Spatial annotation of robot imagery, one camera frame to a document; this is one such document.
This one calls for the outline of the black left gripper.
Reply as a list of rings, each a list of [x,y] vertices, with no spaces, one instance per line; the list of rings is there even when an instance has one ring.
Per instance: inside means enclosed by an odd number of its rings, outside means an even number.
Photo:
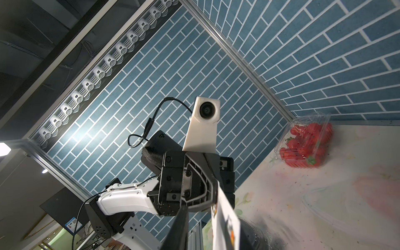
[[[235,203],[231,157],[184,151],[158,131],[142,148],[141,161],[157,176],[158,184],[148,197],[159,216],[175,216],[181,206],[190,212],[206,211],[216,203],[219,187],[229,203]]]

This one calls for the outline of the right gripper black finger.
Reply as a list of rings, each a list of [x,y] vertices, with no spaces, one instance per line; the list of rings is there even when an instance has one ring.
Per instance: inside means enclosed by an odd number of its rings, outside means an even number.
[[[181,206],[170,231],[164,239],[161,250],[186,250],[188,246],[189,211]]]

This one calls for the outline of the white fruit sticker sheet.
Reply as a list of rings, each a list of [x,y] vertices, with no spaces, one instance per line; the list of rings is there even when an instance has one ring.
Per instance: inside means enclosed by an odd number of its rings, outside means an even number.
[[[217,201],[211,207],[213,250],[239,250],[241,225],[220,185]]]

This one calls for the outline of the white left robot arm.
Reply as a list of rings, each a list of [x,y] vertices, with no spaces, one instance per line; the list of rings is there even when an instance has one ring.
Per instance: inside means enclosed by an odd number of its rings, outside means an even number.
[[[137,184],[114,179],[106,190],[85,202],[94,231],[132,250],[159,250],[162,245],[140,223],[137,214],[174,216],[178,235],[167,242],[185,249],[189,214],[204,212],[217,202],[222,189],[230,204],[235,202],[234,160],[213,153],[184,151],[162,131],[155,133],[142,149],[142,162],[155,177]]]

